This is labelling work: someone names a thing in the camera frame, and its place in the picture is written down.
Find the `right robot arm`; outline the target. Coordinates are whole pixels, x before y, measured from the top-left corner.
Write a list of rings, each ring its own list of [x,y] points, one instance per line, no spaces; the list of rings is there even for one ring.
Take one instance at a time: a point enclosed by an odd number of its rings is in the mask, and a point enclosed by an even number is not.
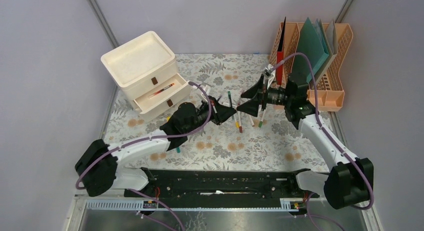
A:
[[[310,191],[326,198],[336,210],[358,203],[374,203],[374,165],[368,158],[358,158],[323,124],[319,111],[308,100],[309,84],[303,74],[290,74],[285,87],[268,87],[262,74],[255,85],[240,97],[247,101],[237,111],[256,117],[259,108],[268,104],[283,106],[287,120],[313,144],[328,166],[329,173],[299,171],[287,182],[293,197]]]

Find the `green clear pen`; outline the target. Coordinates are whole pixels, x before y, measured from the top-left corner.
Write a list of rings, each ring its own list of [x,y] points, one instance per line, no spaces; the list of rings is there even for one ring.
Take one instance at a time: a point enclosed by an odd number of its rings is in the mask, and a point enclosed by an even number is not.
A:
[[[227,96],[228,96],[228,103],[229,106],[232,108],[233,107],[233,103],[232,103],[232,96],[231,96],[231,91],[227,91]]]

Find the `beige file folder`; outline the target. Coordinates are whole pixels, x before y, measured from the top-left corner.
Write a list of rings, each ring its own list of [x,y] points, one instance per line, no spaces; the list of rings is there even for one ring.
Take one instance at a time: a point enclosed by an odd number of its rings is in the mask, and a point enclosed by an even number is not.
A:
[[[313,64],[313,74],[316,84],[321,80],[328,68],[338,55],[337,32],[334,20],[326,27],[321,19],[316,19],[312,24],[320,41],[321,48],[318,49],[318,59]]]

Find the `teal file folder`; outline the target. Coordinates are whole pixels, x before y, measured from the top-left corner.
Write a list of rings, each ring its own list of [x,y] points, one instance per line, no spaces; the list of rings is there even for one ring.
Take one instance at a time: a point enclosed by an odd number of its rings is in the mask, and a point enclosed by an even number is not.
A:
[[[297,53],[303,53],[307,56],[312,70],[314,63],[318,60],[319,49],[321,48],[321,44],[318,38],[318,35],[313,27],[313,23],[309,18],[307,18],[300,30],[300,36],[297,44]],[[297,55],[294,58],[292,72],[296,74],[303,74],[306,76],[306,81],[310,83],[312,81],[312,75],[314,72],[310,72],[309,66],[306,60]]]

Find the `orange clear pen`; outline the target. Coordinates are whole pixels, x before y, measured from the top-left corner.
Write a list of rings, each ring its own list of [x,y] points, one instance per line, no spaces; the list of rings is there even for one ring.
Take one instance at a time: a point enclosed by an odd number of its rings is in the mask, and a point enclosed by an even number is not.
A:
[[[172,87],[172,86],[174,86],[174,85],[175,85],[175,83],[173,82],[173,83],[171,83],[171,84],[169,84],[169,85],[167,85],[167,86],[163,87],[162,89],[160,89],[160,90],[158,90],[158,91],[156,91],[156,92],[152,93],[151,95],[149,95],[149,96],[148,96],[148,98],[150,99],[150,98],[152,98],[152,97],[154,97],[154,96],[156,96],[156,95],[158,95],[158,94],[162,93],[163,91],[165,91],[165,90],[167,90],[167,89],[171,88],[171,87]]]

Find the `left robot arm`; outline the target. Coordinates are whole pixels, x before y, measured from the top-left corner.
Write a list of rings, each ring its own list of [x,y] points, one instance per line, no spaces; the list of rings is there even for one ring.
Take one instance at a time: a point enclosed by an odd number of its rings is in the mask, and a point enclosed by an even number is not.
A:
[[[75,164],[79,178],[78,190],[85,190],[90,197],[97,197],[108,190],[137,190],[148,197],[155,191],[155,183],[139,169],[126,165],[145,156],[173,150],[201,131],[208,122],[221,125],[236,109],[220,104],[210,96],[200,107],[183,102],[170,119],[155,131],[129,140],[126,143],[107,144],[103,139],[94,140]]]

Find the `cream drawer unit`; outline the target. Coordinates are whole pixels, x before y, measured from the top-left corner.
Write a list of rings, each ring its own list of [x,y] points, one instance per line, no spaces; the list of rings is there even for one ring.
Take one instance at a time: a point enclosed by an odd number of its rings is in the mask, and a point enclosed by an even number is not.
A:
[[[103,54],[102,64],[137,115],[148,122],[190,95],[174,52],[154,31],[148,31]],[[174,86],[148,98],[154,92]]]

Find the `red file folder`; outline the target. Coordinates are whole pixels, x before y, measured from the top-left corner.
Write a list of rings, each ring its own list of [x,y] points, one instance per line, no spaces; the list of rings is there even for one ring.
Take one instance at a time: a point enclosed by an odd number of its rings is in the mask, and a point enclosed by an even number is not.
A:
[[[277,53],[276,53],[277,63],[279,63],[280,61],[282,61],[284,59],[285,29],[286,29],[286,17],[284,18],[283,23],[281,25],[281,35],[280,35]],[[278,86],[281,86],[282,82],[283,82],[283,70],[284,70],[283,65],[280,65],[275,70],[275,80],[276,80],[276,84]]]

